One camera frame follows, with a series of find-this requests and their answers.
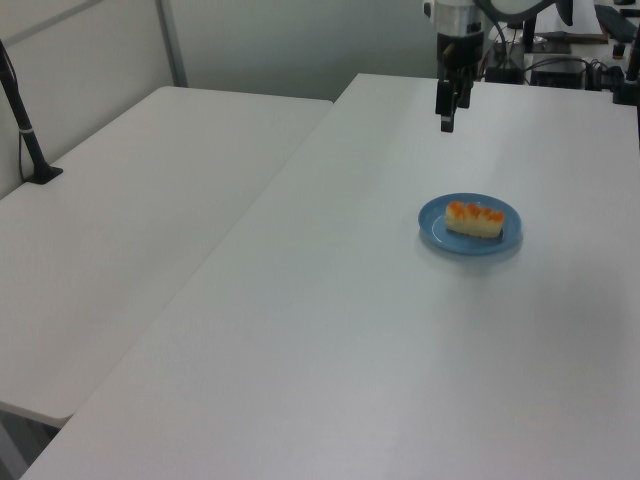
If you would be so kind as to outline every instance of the table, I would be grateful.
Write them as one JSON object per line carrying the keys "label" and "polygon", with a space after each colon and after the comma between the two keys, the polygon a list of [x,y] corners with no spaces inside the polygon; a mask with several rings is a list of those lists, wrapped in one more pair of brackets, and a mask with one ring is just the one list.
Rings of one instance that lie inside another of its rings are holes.
{"label": "table", "polygon": [[4,198],[0,409],[62,426],[330,106],[162,88]]}
{"label": "table", "polygon": [[[24,477],[637,478],[635,109],[359,75]],[[519,249],[428,246],[497,196]]]}

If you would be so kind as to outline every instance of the equipment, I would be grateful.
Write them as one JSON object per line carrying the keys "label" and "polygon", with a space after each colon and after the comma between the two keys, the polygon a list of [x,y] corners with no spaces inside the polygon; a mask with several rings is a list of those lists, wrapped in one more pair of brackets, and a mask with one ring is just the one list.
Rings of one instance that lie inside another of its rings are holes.
{"label": "equipment", "polygon": [[[633,105],[638,107],[640,114],[640,28],[636,30],[635,41],[629,54],[629,68],[624,77],[624,82],[613,92],[613,103],[617,105]],[[640,136],[640,123],[638,124],[638,135]]]}
{"label": "equipment", "polygon": [[640,18],[640,10],[637,8],[621,8],[619,11],[624,18]]}
{"label": "equipment", "polygon": [[584,65],[580,63],[579,58],[564,57],[567,60],[565,62],[545,63],[549,58],[548,55],[534,55],[533,64],[541,65],[531,70],[531,85],[574,90],[582,88]]}
{"label": "equipment", "polygon": [[598,21],[604,25],[604,28],[613,38],[622,43],[631,43],[633,41],[637,30],[633,23],[613,7],[596,5],[595,8]]}
{"label": "equipment", "polygon": [[522,85],[524,83],[524,53],[522,44],[511,43],[507,47],[507,55],[502,46],[494,43],[487,54],[487,66],[484,81],[487,83],[510,83]]}
{"label": "equipment", "polygon": [[24,139],[27,150],[29,150],[29,155],[31,155],[31,161],[33,162],[33,175],[25,181],[44,185],[60,175],[62,169],[49,165],[42,155],[40,144],[33,131],[27,110],[22,103],[22,98],[18,91],[18,81],[15,77],[11,60],[9,60],[9,55],[2,41],[0,41],[0,81],[11,105],[11,110],[13,110],[13,115],[16,117],[20,135],[22,139]]}
{"label": "equipment", "polygon": [[[434,23],[438,34],[438,91],[436,114],[441,130],[453,132],[458,107],[469,108],[471,89],[482,60],[485,18],[491,23],[524,22],[545,8],[556,4],[560,18],[571,25],[573,0],[426,0],[424,13]],[[502,30],[502,61],[507,59]]]}

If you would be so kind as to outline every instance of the plate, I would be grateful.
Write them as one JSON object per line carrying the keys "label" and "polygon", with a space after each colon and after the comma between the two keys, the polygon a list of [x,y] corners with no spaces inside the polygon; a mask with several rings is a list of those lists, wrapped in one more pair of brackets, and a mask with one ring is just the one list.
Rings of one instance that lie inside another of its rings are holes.
{"label": "plate", "polygon": [[[500,236],[498,238],[470,237],[447,230],[445,212],[447,205],[455,200],[502,210],[504,226]],[[452,193],[434,198],[420,210],[418,223],[427,239],[436,247],[461,255],[498,253],[516,246],[522,240],[522,221],[518,212],[502,200],[478,193]]]}

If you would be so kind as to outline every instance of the white wall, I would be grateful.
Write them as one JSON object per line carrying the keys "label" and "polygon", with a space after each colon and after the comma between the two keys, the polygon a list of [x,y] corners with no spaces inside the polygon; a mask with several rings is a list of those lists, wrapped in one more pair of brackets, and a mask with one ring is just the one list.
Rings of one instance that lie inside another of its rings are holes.
{"label": "white wall", "polygon": [[435,76],[422,0],[164,0],[190,87],[335,100],[358,72]]}
{"label": "white wall", "polygon": [[[51,163],[173,80],[154,0],[103,0],[7,51]],[[20,181],[18,130],[0,93],[0,198]],[[26,150],[23,163],[30,171]]]}
{"label": "white wall", "polygon": [[15,35],[30,30],[39,24],[56,18],[65,12],[77,9],[87,0],[0,0],[0,37],[5,43]]}

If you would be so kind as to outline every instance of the cable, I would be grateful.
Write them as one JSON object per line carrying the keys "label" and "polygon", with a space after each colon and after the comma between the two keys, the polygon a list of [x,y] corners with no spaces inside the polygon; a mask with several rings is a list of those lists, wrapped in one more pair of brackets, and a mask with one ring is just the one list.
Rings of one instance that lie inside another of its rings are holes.
{"label": "cable", "polygon": [[565,58],[547,58],[545,60],[541,60],[539,62],[534,63],[533,65],[531,65],[530,67],[525,68],[522,73],[526,73],[529,70],[533,70],[534,68],[538,68],[538,67],[546,67],[547,65],[553,65],[556,63],[563,63],[563,62],[582,62],[584,63],[587,67],[590,67],[591,64],[589,62],[587,62],[586,60],[584,60],[583,58],[574,58],[574,57],[565,57]]}
{"label": "cable", "polygon": [[11,70],[11,76],[13,77],[13,81],[16,84],[16,88],[18,88],[18,75],[16,74],[16,69],[13,68],[13,63],[11,63],[11,58],[9,58],[9,54],[6,50],[2,50],[2,56],[7,60],[9,69]]}
{"label": "cable", "polygon": [[493,17],[489,16],[486,14],[486,17],[491,21],[491,23],[493,23],[496,27],[496,29],[498,30],[498,35],[500,36],[500,42],[502,43],[502,58],[501,61],[504,61],[504,57],[507,56],[507,39],[504,36],[504,31],[502,30],[502,27],[500,26],[500,24],[498,23],[497,20],[495,20]]}
{"label": "cable", "polygon": [[591,60],[590,63],[591,67],[596,68],[596,67],[600,67],[602,68],[602,70],[604,72],[606,72],[607,70],[609,70],[609,67],[606,66],[604,63],[602,63],[600,60],[596,60],[595,58],[593,60]]}
{"label": "cable", "polygon": [[22,173],[22,133],[18,132],[18,171],[20,172],[20,180],[24,183],[24,173]]}
{"label": "cable", "polygon": [[489,55],[491,55],[491,52],[493,51],[493,46],[495,45],[496,40],[498,40],[499,36],[500,36],[500,33],[497,33],[496,36],[491,41],[491,47],[489,47],[489,50],[487,50],[487,53],[485,53],[484,57],[482,58],[482,62],[480,63],[480,68],[478,69],[478,79],[482,79],[485,76],[484,74],[485,74],[485,69],[487,68],[487,62],[489,61]]}
{"label": "cable", "polygon": [[[11,58],[7,51],[2,49],[2,56],[7,61],[9,65],[9,70],[11,70],[11,76],[13,77],[13,82],[16,84],[16,88],[18,88],[18,75],[16,74],[16,69],[13,68],[13,63],[11,62]],[[20,180],[22,183],[25,182],[24,172],[22,171],[22,133],[18,132],[18,172],[20,173]]]}
{"label": "cable", "polygon": [[517,35],[518,35],[518,29],[517,29],[517,28],[514,28],[514,29],[513,29],[513,39],[511,39],[511,47],[510,47],[510,49],[509,49],[509,53],[508,53],[508,55],[507,55],[507,61],[506,61],[506,63],[505,63],[505,67],[504,67],[504,68],[507,68],[507,66],[509,66],[509,67],[510,67],[512,64],[514,64],[513,60],[511,60],[511,55],[513,54],[513,47],[514,47],[514,46],[515,46],[515,44],[516,44],[516,36],[517,36]]}

